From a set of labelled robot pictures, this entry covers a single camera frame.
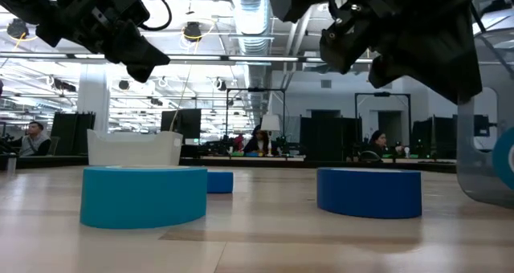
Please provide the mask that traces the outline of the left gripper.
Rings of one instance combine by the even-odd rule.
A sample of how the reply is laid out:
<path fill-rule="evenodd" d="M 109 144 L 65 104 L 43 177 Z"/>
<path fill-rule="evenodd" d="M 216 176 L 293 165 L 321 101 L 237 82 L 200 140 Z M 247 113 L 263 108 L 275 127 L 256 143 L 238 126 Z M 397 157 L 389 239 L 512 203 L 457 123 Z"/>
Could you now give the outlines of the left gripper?
<path fill-rule="evenodd" d="M 92 53 L 123 63 L 128 74 L 145 83 L 155 66 L 169 57 L 152 45 L 138 27 L 149 19 L 141 0 L 53 0 L 36 26 L 36 35 L 56 47 L 66 39 Z"/>

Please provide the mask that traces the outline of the white pillar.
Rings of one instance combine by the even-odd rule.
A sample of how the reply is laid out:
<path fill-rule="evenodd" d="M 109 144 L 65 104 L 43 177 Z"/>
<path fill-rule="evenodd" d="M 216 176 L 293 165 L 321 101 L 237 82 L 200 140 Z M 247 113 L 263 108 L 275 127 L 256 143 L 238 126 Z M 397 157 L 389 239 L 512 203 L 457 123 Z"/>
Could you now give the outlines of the white pillar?
<path fill-rule="evenodd" d="M 77 111 L 96 115 L 94 129 L 108 131 L 111 82 L 106 67 L 99 64 L 82 64 L 78 89 Z"/>

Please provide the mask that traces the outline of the small white plastic bin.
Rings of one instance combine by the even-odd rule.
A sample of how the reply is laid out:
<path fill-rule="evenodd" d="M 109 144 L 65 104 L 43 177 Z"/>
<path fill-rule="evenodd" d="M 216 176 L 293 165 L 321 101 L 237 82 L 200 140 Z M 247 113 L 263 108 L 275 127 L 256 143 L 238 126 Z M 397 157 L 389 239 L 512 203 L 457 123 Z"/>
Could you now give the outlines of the small white plastic bin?
<path fill-rule="evenodd" d="M 87 130 L 89 165 L 177 166 L 183 135 L 104 133 Z"/>

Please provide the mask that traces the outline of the black partition panel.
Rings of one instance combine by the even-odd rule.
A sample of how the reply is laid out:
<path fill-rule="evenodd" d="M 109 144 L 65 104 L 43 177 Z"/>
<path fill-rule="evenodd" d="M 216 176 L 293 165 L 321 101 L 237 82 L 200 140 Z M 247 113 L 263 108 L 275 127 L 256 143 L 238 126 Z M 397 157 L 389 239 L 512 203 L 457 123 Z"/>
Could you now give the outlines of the black partition panel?
<path fill-rule="evenodd" d="M 96 114 L 56 112 L 51 126 L 52 156 L 86 156 L 87 131 L 94 128 Z"/>
<path fill-rule="evenodd" d="M 305 118 L 300 121 L 300 145 L 307 161 L 346 161 L 353 156 L 361 133 L 361 118 Z"/>

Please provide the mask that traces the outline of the black gantry frame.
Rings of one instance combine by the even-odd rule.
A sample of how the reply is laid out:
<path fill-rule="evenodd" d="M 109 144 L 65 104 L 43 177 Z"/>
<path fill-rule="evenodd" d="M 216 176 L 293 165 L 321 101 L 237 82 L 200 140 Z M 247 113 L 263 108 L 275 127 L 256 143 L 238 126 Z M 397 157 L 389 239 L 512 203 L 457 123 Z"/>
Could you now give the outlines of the black gantry frame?
<path fill-rule="evenodd" d="M 380 130 L 394 154 L 383 159 L 396 160 L 408 153 L 412 133 L 411 97 L 406 93 L 365 92 L 354 95 L 355 119 L 361 118 L 361 133 L 354 151 L 359 161 L 372 134 Z"/>
<path fill-rule="evenodd" d="M 282 101 L 283 115 L 282 116 L 278 115 L 280 118 L 281 130 L 279 132 L 267 132 L 266 131 L 268 134 L 269 142 L 270 142 L 270 144 L 268 146 L 269 152 L 267 154 L 245 153 L 243 151 L 243 149 L 246 145 L 243 145 L 243 147 L 241 149 L 239 149 L 239 151 L 245 157 L 279 157 L 279 156 L 281 156 L 283 154 L 283 151 L 285 149 L 287 149 L 287 141 L 286 141 L 286 137 L 284 135 L 284 133 L 285 133 L 285 112 L 286 112 L 286 101 L 285 101 L 286 91 L 283 88 L 258 88 L 258 87 L 229 88 L 226 93 L 226 132 L 228 132 L 228 107 L 229 107 L 230 92 L 247 92 L 248 94 L 252 94 L 252 93 L 254 93 L 254 94 L 255 93 L 269 94 L 269 97 L 267 98 L 268 104 L 271 103 L 271 94 L 273 94 L 274 92 L 279 92 L 282 94 L 282 98 L 280 98 L 279 100 Z M 252 130 L 250 139 L 252 138 L 252 135 L 256 130 L 261 129 L 260 127 L 261 127 L 262 117 L 266 114 L 275 114 L 275 113 L 273 113 L 270 109 L 268 109 L 262 116 L 259 117 L 259 123 Z"/>

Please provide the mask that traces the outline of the person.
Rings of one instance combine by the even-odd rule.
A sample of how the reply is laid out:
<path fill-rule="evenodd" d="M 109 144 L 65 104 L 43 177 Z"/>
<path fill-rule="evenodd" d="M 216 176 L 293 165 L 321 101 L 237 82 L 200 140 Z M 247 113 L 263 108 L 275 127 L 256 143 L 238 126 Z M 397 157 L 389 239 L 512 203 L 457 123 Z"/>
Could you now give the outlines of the person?
<path fill-rule="evenodd" d="M 269 152 L 269 138 L 266 131 L 261 129 L 256 130 L 252 138 L 248 141 L 243 151 L 245 153 L 262 153 L 267 154 Z"/>
<path fill-rule="evenodd" d="M 28 124 L 28 131 L 20 139 L 19 155 L 21 157 L 46 156 L 51 147 L 50 137 L 43 131 L 43 125 L 32 121 Z"/>
<path fill-rule="evenodd" d="M 387 146 L 386 135 L 384 132 L 377 130 L 369 139 L 369 143 L 361 152 L 362 161 L 382 162 L 382 157 L 392 156 L 394 151 Z"/>

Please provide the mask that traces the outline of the white lamp shade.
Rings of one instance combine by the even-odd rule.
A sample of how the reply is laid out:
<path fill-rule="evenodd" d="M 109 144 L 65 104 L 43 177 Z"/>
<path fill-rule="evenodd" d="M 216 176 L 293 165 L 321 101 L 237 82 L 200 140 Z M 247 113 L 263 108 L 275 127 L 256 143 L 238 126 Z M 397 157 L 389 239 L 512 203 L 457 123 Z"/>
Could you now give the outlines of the white lamp shade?
<path fill-rule="evenodd" d="M 279 132 L 281 130 L 280 127 L 280 118 L 276 114 L 266 114 L 262 117 L 261 127 L 263 131 L 267 132 Z"/>

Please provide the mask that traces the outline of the transparent grey plastic bin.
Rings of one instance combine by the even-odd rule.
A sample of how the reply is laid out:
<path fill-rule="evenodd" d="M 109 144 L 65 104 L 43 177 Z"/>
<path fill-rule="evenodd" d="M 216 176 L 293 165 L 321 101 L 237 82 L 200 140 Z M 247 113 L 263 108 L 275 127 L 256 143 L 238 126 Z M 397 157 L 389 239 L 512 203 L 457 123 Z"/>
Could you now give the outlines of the transparent grey plastic bin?
<path fill-rule="evenodd" d="M 514 190 L 496 175 L 492 150 L 514 127 L 514 28 L 475 36 L 483 91 L 458 106 L 457 177 L 477 202 L 514 209 Z"/>

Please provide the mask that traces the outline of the silver ventilation duct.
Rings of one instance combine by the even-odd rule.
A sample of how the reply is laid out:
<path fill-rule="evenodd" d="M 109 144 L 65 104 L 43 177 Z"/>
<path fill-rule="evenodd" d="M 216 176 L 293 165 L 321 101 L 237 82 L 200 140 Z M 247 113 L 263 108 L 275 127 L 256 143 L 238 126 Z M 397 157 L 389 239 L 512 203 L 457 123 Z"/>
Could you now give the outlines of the silver ventilation duct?
<path fill-rule="evenodd" d="M 270 31 L 270 6 L 268 0 L 231 0 L 234 6 L 234 22 L 238 38 L 239 54 L 265 56 L 271 40 L 264 38 Z M 248 88 L 265 88 L 269 84 L 269 73 L 263 64 L 246 64 L 245 83 Z M 247 102 L 254 117 L 260 117 L 267 109 L 267 94 L 250 93 Z"/>

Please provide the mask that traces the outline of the dark blue tape roll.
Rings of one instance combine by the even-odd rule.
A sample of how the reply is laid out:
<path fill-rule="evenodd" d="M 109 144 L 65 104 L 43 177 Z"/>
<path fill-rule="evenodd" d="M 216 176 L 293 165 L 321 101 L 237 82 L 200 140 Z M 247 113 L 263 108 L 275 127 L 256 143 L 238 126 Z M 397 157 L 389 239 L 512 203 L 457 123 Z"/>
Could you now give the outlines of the dark blue tape roll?
<path fill-rule="evenodd" d="M 361 218 L 405 219 L 422 215 L 422 175 L 396 169 L 319 168 L 317 207 Z"/>

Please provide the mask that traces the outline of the black table frame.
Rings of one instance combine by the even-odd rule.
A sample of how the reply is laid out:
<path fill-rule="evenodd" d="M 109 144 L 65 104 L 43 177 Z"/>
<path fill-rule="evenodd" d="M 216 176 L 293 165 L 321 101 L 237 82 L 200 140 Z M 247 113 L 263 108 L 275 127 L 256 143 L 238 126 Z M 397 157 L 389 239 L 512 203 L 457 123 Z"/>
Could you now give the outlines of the black table frame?
<path fill-rule="evenodd" d="M 67 166 L 87 165 L 86 157 L 24 157 L 16 162 L 17 169 L 42 169 Z M 434 173 L 457 173 L 455 163 L 441 162 L 344 162 L 344 161 L 212 161 L 202 159 L 181 158 L 182 166 L 209 167 L 248 167 L 248 168 L 279 168 L 279 169 L 317 169 L 321 167 L 336 168 L 371 168 L 416 170 Z"/>

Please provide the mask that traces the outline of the light blue tape roll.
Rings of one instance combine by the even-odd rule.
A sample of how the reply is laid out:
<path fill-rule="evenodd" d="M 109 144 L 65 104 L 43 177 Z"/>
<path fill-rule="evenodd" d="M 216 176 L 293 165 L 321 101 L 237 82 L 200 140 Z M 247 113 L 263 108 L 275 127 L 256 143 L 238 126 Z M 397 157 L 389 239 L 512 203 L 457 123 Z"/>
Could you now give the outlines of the light blue tape roll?
<path fill-rule="evenodd" d="M 206 214 L 205 168 L 120 166 L 83 171 L 80 222 L 101 229 L 173 226 Z"/>
<path fill-rule="evenodd" d="M 514 127 L 506 130 L 492 150 L 492 164 L 497 177 L 514 190 Z"/>

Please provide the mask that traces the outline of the wooden table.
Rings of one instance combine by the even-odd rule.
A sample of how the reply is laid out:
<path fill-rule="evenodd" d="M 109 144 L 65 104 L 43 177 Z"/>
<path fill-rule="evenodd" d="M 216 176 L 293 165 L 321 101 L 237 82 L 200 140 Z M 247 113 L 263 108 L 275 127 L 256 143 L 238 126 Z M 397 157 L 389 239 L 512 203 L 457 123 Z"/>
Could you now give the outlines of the wooden table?
<path fill-rule="evenodd" d="M 304 162 L 303 157 L 232 157 L 232 156 L 207 156 L 201 157 L 202 160 L 212 161 L 295 161 Z"/>

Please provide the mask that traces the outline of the blue mini stapler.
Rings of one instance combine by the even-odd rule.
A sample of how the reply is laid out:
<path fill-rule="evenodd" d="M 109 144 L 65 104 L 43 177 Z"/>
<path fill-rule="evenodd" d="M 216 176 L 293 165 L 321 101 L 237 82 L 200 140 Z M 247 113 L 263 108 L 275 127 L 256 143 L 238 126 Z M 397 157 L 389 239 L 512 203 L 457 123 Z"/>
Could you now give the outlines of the blue mini stapler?
<path fill-rule="evenodd" d="M 208 194 L 231 194 L 234 188 L 234 174 L 232 172 L 208 172 Z"/>

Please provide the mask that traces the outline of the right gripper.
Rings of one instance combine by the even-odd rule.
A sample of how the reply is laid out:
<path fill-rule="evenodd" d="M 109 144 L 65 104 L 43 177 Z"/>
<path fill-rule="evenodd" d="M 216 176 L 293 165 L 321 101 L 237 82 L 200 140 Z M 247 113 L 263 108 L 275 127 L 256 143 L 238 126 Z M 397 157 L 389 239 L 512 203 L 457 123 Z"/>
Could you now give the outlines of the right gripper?
<path fill-rule="evenodd" d="M 453 104 L 483 90 L 468 9 L 471 0 L 269 0 L 282 22 L 298 22 L 328 4 L 333 23 L 321 31 L 320 58 L 346 73 L 376 51 L 369 82 L 381 88 L 409 76 Z"/>

